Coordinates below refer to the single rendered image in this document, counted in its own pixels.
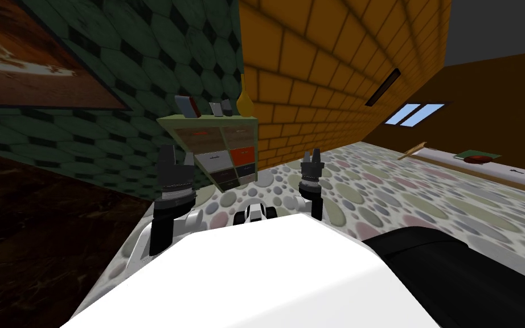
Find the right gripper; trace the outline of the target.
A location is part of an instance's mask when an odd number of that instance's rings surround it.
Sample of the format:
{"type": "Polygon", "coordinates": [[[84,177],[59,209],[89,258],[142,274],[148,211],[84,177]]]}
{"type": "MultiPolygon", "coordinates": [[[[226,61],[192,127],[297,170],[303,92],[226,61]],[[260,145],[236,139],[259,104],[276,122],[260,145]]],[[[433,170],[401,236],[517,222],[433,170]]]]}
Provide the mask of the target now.
{"type": "Polygon", "coordinates": [[[321,152],[319,148],[313,149],[312,156],[305,153],[301,162],[302,180],[318,182],[322,176],[321,152]]]}

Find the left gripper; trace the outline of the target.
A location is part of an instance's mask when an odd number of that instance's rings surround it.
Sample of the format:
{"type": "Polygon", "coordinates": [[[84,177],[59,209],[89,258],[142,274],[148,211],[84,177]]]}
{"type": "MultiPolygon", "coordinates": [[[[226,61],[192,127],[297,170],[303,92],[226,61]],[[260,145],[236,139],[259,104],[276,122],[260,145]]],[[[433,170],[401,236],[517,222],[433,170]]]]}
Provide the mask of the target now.
{"type": "Polygon", "coordinates": [[[195,159],[186,153],[183,165],[176,164],[175,146],[162,145],[156,164],[158,185],[163,194],[190,194],[193,191],[195,159]]]}

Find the green cabinet with drawers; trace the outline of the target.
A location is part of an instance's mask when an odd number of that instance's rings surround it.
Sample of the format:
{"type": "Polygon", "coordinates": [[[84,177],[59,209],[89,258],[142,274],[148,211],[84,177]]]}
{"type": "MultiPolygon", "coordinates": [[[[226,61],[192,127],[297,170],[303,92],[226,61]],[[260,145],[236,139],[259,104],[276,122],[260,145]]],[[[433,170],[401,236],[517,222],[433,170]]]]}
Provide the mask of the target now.
{"type": "Polygon", "coordinates": [[[182,114],[159,118],[167,131],[206,177],[224,192],[258,180],[258,127],[253,102],[241,78],[241,93],[234,116],[231,102],[212,103],[211,115],[198,115],[195,101],[177,96],[182,114]]]}

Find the blue window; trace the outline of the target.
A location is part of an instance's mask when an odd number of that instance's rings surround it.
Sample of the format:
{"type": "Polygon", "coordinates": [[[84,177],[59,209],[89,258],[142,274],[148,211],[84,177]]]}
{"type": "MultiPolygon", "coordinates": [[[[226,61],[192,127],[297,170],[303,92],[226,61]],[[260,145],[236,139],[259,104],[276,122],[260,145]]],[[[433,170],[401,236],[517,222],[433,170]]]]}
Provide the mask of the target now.
{"type": "Polygon", "coordinates": [[[392,114],[386,121],[384,121],[384,124],[411,128],[443,106],[445,106],[445,104],[442,103],[406,103],[397,112],[392,114]]]}

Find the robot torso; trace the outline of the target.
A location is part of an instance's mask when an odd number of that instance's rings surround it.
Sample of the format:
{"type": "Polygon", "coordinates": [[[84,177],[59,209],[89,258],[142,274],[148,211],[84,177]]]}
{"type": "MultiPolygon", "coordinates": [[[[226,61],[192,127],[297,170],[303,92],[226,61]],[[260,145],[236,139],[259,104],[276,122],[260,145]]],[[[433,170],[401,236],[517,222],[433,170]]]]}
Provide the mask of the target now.
{"type": "Polygon", "coordinates": [[[153,213],[61,328],[440,328],[373,249],[308,215],[206,230],[192,210],[151,257],[153,213]]]}

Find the white table with wooden edge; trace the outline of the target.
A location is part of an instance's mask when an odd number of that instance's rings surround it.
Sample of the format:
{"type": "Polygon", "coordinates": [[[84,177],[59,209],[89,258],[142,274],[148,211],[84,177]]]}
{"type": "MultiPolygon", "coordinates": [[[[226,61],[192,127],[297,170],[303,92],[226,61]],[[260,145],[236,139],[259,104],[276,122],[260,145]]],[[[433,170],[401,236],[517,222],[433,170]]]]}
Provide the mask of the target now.
{"type": "Polygon", "coordinates": [[[427,148],[425,147],[425,142],[409,149],[398,160],[400,161],[404,158],[417,159],[525,191],[525,169],[494,162],[484,164],[467,163],[455,154],[427,148]]]}

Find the brown framed wall picture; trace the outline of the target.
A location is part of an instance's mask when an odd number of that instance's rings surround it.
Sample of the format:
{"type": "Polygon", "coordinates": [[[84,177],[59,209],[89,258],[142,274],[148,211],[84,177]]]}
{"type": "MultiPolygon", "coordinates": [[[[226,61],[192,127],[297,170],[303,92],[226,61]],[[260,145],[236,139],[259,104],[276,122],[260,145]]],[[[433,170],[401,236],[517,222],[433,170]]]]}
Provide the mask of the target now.
{"type": "Polygon", "coordinates": [[[0,107],[6,106],[125,109],[17,0],[0,0],[0,107]]]}

